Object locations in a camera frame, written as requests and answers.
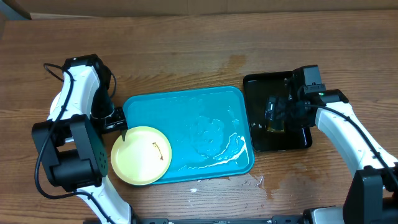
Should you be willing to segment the green yellow sponge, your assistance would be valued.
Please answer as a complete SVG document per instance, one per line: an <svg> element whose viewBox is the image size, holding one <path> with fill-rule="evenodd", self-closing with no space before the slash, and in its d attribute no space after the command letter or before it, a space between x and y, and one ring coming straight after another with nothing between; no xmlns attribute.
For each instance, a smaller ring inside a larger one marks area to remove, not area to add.
<svg viewBox="0 0 398 224"><path fill-rule="evenodd" d="M266 130L272 133L284 133L285 126L284 123L269 123Z"/></svg>

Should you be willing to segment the yellow plate with stain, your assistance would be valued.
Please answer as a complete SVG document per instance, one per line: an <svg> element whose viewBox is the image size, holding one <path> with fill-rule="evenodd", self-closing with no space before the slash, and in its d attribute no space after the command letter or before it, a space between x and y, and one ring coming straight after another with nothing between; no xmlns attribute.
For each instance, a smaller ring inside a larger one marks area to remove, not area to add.
<svg viewBox="0 0 398 224"><path fill-rule="evenodd" d="M127 130L126 140L118 137L111 150L111 165L116 175L132 185L149 185L159 180L170 167L172 148L159 130L138 126Z"/></svg>

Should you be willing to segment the white plate with stain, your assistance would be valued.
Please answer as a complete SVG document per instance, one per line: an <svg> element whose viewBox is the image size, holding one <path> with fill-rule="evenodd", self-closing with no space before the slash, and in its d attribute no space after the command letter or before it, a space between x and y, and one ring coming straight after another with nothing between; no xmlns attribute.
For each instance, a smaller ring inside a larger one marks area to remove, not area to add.
<svg viewBox="0 0 398 224"><path fill-rule="evenodd" d="M59 92L58 95L53 99L53 102L50 106L50 113L48 116L48 120L52 120L55 121L56 118L59 116L62 106L64 104L65 101L65 97L66 97L66 93L65 92Z"/></svg>

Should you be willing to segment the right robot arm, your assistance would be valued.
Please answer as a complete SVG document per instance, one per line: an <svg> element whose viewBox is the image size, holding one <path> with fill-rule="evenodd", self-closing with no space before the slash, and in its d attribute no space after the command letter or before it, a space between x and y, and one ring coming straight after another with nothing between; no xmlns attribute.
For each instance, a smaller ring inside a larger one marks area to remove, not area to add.
<svg viewBox="0 0 398 224"><path fill-rule="evenodd" d="M301 223L397 223L397 158L361 124L341 90L326 89L316 65L293 70L283 82L265 104L271 130L316 126L353 176L343 206L309 208Z"/></svg>

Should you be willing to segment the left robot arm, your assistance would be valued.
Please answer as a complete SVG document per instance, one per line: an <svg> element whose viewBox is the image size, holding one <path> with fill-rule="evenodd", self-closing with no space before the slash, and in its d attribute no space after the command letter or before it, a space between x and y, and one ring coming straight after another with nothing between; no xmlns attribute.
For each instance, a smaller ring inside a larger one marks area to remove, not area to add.
<svg viewBox="0 0 398 224"><path fill-rule="evenodd" d="M139 223L112 185L102 136L127 130L126 117L109 93L116 77L96 55L66 59L61 92L46 121L35 123L35 186L44 197L80 197L100 223Z"/></svg>

